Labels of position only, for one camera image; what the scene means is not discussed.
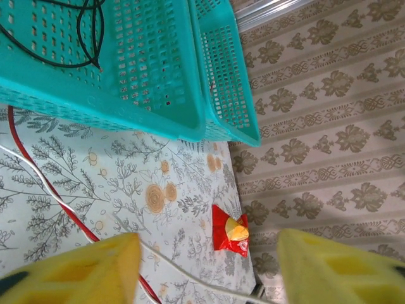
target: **basket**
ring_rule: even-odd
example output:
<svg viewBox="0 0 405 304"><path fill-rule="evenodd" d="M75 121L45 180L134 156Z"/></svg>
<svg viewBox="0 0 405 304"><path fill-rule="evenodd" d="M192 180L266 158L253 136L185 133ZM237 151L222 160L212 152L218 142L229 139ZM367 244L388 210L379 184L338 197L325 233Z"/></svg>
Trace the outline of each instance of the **basket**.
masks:
<svg viewBox="0 0 405 304"><path fill-rule="evenodd" d="M0 101L106 130L201 140L205 109L187 0L107 0L103 13L102 72L90 65L45 65L0 33ZM78 14L40 1L0 0L1 25L25 47L60 63L87 60L77 40ZM92 10L80 28L90 48ZM97 37L100 30L98 14Z"/></svg>
<svg viewBox="0 0 405 304"><path fill-rule="evenodd" d="M260 135L234 13L229 0L189 0L206 100L204 137L260 145Z"/></svg>

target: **yellow sponge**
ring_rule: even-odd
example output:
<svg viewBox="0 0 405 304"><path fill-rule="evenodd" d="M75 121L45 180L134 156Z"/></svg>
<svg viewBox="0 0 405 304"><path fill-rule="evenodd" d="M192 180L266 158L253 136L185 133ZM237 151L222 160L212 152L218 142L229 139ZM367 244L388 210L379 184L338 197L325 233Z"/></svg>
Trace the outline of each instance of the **yellow sponge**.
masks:
<svg viewBox="0 0 405 304"><path fill-rule="evenodd" d="M290 304L404 304L405 263L293 229L277 254Z"/></svg>
<svg viewBox="0 0 405 304"><path fill-rule="evenodd" d="M13 271L0 303L133 303L140 257L138 235L120 234Z"/></svg>

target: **floral tablecloth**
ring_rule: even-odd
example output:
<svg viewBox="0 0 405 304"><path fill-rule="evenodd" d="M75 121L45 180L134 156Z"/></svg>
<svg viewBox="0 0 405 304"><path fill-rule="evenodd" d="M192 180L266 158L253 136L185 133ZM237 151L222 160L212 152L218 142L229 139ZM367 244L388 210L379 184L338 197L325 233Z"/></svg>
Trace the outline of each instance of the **floral tablecloth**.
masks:
<svg viewBox="0 0 405 304"><path fill-rule="evenodd" d="M212 204L234 218L241 215L225 142L105 132L20 109L15 121L27 151L98 237L123 232L115 214L204 281L252 291L250 257L212 248ZM0 104L0 142L16 148L5 104ZM86 244L34 172L0 151L0 276ZM143 252L142 261L141 274L165 303L237 303L207 292L149 252ZM135 302L148 302L140 289Z"/></svg>

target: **beige wall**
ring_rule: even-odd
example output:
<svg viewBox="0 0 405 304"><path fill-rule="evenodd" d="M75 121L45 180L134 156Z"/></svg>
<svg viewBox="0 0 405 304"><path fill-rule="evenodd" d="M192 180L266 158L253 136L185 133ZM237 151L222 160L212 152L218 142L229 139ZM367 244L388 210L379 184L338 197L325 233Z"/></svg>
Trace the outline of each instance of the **beige wall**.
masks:
<svg viewBox="0 0 405 304"><path fill-rule="evenodd" d="M405 0L313 1L240 36L262 146L230 149L268 294L284 227L405 260Z"/></svg>

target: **wire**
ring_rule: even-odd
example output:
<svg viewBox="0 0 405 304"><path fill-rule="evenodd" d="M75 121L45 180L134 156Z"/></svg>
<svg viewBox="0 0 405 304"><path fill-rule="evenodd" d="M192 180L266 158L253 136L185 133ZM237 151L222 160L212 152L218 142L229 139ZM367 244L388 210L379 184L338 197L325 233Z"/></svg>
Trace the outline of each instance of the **wire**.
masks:
<svg viewBox="0 0 405 304"><path fill-rule="evenodd" d="M44 185L45 186L48 185L48 187L46 187L46 189L48 191L51 190L51 191L49 191L49 193L52 195L52 197L53 198L57 197L59 200L61 200L63 202L61 196L58 194L58 192L55 190L55 188L52 186L52 184L46 179L46 177L44 177L42 172L39 170L38 166L35 164L35 162L31 158L31 156L28 154L27 150L24 148L24 145L22 144L20 138L18 137L17 130L15 128L15 121L14 121L14 108L12 106L8 106L8 124L10 127L11 135L13 136L14 142L18 146L18 149L20 150L23 157L16 154L12 150L5 148L4 146L1 146L0 148L2 148L2 149L5 148L6 149L5 151L10 152L12 155L15 155L19 159L28 163L30 165L30 167L32 167L32 168L35 167L35 169L36 169L36 170L34 169L35 173L38 174L38 172L39 172L38 176L39 177L42 176L42 178L45 180ZM87 228L86 225L84 225L82 223L82 221L79 219L79 217L77 216L77 214L75 213L75 211L73 209L71 209L65 202L60 203L60 204L61 204L62 209L64 209L64 211L68 214L68 216L81 228L82 232L86 235L86 237L88 237L87 239L89 239L91 243L99 241L99 238L91 230L89 230L89 228ZM153 291L152 287L150 287L148 282L141 275L139 275L139 282L142 285L143 289L147 291L148 296L153 297L158 304L161 304L158 296L156 296L156 293Z"/></svg>
<svg viewBox="0 0 405 304"><path fill-rule="evenodd" d="M147 292L147 290L145 289L145 287L144 287L142 284L140 284L139 286L140 286L140 288L142 288L142 290L144 291L144 293L145 293L145 295L146 295L146 298L147 298L149 301L151 301L152 304L161 304L160 301L157 302L157 301Z"/></svg>
<svg viewBox="0 0 405 304"><path fill-rule="evenodd" d="M77 38L78 38L78 41L80 43L80 46L82 47L83 52L85 53L86 57L88 57L88 59L91 61L91 63L94 66L96 66L96 68L100 69L100 65L99 65L97 56L95 56L95 58L91 58L89 52L87 51L86 45L84 44L84 41L82 39L82 33L80 32L80 24L82 22L82 17L83 17L83 14L85 12L85 7L87 6L88 3L89 3L89 0L84 1L83 8L80 10L80 13L77 16L77 19L76 19L76 33L77 33ZM94 52L97 51L97 49L96 49L96 40L95 40L96 39L95 26L96 26L96 9L93 10L93 16L92 16L92 43L93 43L93 46L94 46Z"/></svg>
<svg viewBox="0 0 405 304"><path fill-rule="evenodd" d="M16 38L14 38L14 36L12 36L1 24L0 24L0 32L2 32L16 47L18 47L19 49L21 49L23 52L27 53L28 55L34 57L35 59L46 63L48 65L51 65L53 67L58 67L58 68L81 68L81 67L85 67L87 65L93 64L94 66L96 66L98 69L100 69L100 65L98 63L98 57L100 54L100 50L101 50L101 45L103 43L103 39L104 39L104 16L103 16L103 11L101 9L101 6L103 5L103 3L105 2L105 0L102 1L98 1L98 0L94 0L94 3L96 3L96 5L93 6L87 6L87 3L89 2L89 0L85 0L85 3L83 6L76 6L76 5L72 5L72 4L66 4L66 3L61 3L59 1L53 1L53 0L38 0L38 1L42 1L45 3L51 3L51 4L57 4L60 6L64 6L67 8L74 8L74 9L78 9L80 10L79 12L79 16L80 18L77 18L77 37L80 43L80 46L82 47L83 52L85 53L86 57L89 59L83 63L77 63L77 64L64 64L64 63L58 63L55 61L51 61L48 59L45 59L41 56L39 56L38 54L36 54L35 52L31 51L29 48L27 48L26 46L24 46L20 41L18 41ZM93 10L93 21L92 21L92 44L93 46L95 46L97 44L97 42L94 40L96 35L96 9L99 10L99 14L100 14L100 18L101 18L101 35L100 35L100 40L99 40L99 44L98 47L94 48L94 56L92 57L89 52L87 51L87 48L83 42L82 39L82 34L81 34L81 29L80 29L80 21L82 19L82 16L84 14L85 10Z"/></svg>
<svg viewBox="0 0 405 304"><path fill-rule="evenodd" d="M116 214L113 214L113 216L125 231L131 232L131 231L128 230L128 227L121 221L121 219ZM231 296L231 297L234 297L234 298L238 298L238 299L240 299L242 301L250 301L250 302L259 303L259 304L276 304L275 302L264 301L262 299L259 299L259 298L255 297L255 296L250 296L248 294L238 293L237 291L232 291L232 290L229 290L227 288L207 284L204 281L200 280L199 278L194 277L192 274L186 272L184 269L180 268L178 265L174 264L169 258L162 255L160 252L156 251L155 249L153 249L149 245L147 245L145 242L143 242L143 240L140 239L139 241L140 241L140 244L143 247L145 247L147 250L152 252L154 255L160 257L166 263L170 264L170 266L172 266L178 272L185 275L190 280L192 280L192 281L200 284L201 286L205 287L206 289L210 289L210 290L214 291L215 293L221 293L221 294L226 295L226 296Z"/></svg>
<svg viewBox="0 0 405 304"><path fill-rule="evenodd" d="M62 197L58 194L58 192L55 190L55 188L52 186L52 184L44 177L42 172L39 170L38 166L35 164L31 156L28 154L27 150L24 148L24 145L22 144L20 138L18 137L17 131L15 129L15 122L14 122L14 108L12 106L8 106L8 125L10 127L11 135L13 136L14 142L16 143L18 149L20 150L21 154L23 155L20 156L13 152L10 149L7 149L7 151L10 151L11 154L14 156L18 157L19 159L23 160L25 163L28 163L28 165L31 168L35 168L34 171L38 176L40 177L41 181L44 183L45 188L48 190L49 194L56 199L56 201L61 204L62 209L68 214L68 216L73 220L73 222L78 225L81 230L84 232L84 234L92 239L92 242L97 242L99 241L99 238L82 223L82 221L79 219L79 217L76 215L73 209L68 207L66 203L62 200Z"/></svg>
<svg viewBox="0 0 405 304"><path fill-rule="evenodd" d="M51 190L51 188L48 186L46 178L44 177L44 175L41 173L41 171L37 168L37 166L35 166L33 163L31 163L29 160L27 160L25 157L22 157L21 155L18 155L17 153L15 153L14 151L4 147L2 144L0 144L0 148L5 150L5 152L14 155L15 157L19 158L20 160L22 160L23 162L25 162L28 166L31 167L32 170L35 171L35 173L38 175L39 179L41 180L41 182L44 184L44 187L46 188L46 190L49 192L49 194L62 206L62 208L64 209L64 211L66 211L68 213L67 210L69 210L70 213L74 214L76 217L78 217L76 211L74 209L72 209L69 205L67 205L62 199L60 199L59 197L57 197L53 191ZM83 231L84 236L91 242L94 243L94 241L89 238L86 233Z"/></svg>
<svg viewBox="0 0 405 304"><path fill-rule="evenodd" d="M54 0L37 0L37 1L56 4L56 5L59 5L59 6L64 6L66 8L73 8L75 10L81 10L83 8L83 6L74 5L74 4L68 4L68 3L54 1ZM88 6L88 7L85 8L85 10L93 10L95 8L98 8L101 5L103 5L104 2L106 2L106 0L102 0L99 4L94 5L94 6Z"/></svg>

